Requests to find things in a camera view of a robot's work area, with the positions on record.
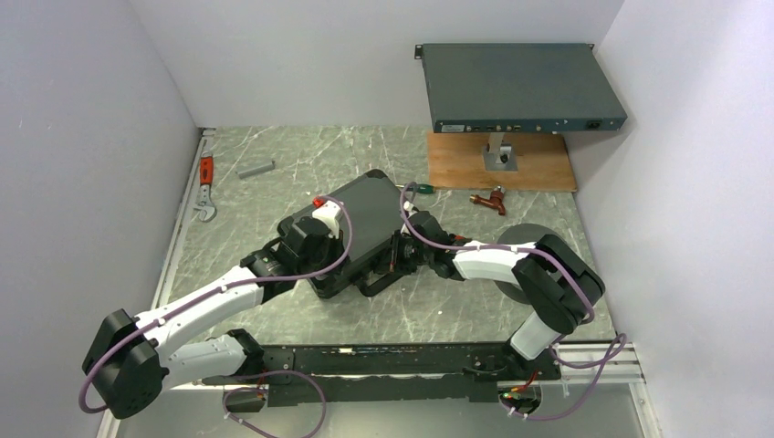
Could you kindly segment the black foam-lined carrying case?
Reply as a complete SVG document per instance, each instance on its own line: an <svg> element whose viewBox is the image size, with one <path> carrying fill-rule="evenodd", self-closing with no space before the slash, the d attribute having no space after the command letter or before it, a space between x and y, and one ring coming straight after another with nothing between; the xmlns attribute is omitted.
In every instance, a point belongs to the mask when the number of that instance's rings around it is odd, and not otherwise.
<svg viewBox="0 0 774 438"><path fill-rule="evenodd" d="M309 283L320 298L332 298L347 287L356 287L365 297L373 297L404 276L388 272L391 239L400 231L400 190L381 170L372 170L342 185L330 194L349 213L340 221L346 245L354 235L347 259L328 273L312 277ZM310 215L313 204L293 213L292 217Z"/></svg>

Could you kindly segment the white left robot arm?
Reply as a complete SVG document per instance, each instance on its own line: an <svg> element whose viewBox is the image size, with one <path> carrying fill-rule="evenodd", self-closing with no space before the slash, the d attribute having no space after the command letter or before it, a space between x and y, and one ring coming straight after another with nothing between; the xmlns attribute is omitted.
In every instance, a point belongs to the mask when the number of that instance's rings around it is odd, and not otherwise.
<svg viewBox="0 0 774 438"><path fill-rule="evenodd" d="M300 219L311 235L291 257L257 250L210 284L165 306L136 316L120 308L100 323L81 368L78 392L84 413L109 411L129 418L162 392L214 376L254 381L262 350L237 329L199 343L191 340L232 316L265 305L300 280L327 276L342 267L354 243L350 215L326 203Z"/></svg>

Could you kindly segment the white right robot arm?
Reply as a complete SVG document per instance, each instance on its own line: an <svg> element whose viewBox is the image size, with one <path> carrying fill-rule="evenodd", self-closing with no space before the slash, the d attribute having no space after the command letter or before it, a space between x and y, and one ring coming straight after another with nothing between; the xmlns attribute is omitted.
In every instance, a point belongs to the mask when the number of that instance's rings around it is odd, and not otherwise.
<svg viewBox="0 0 774 438"><path fill-rule="evenodd" d="M388 264L392 271L429 266L445 279L491 280L509 285L512 299L532 307L502 357L511 377L526 378L552 343L593 320L605 285L559 236L546 234L516 245L485 244L447 233L429 212L410 205L401 208L400 217L403 228L394 236Z"/></svg>

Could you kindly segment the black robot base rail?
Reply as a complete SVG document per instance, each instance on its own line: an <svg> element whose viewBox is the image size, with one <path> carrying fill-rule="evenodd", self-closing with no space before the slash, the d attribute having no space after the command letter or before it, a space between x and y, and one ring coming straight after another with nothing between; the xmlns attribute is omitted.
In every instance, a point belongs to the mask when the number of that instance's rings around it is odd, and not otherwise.
<svg viewBox="0 0 774 438"><path fill-rule="evenodd" d="M267 405L463 399L497 402L510 385L557 381L547 351L521 358L504 341L265 345L263 358L206 385L260 384Z"/></svg>

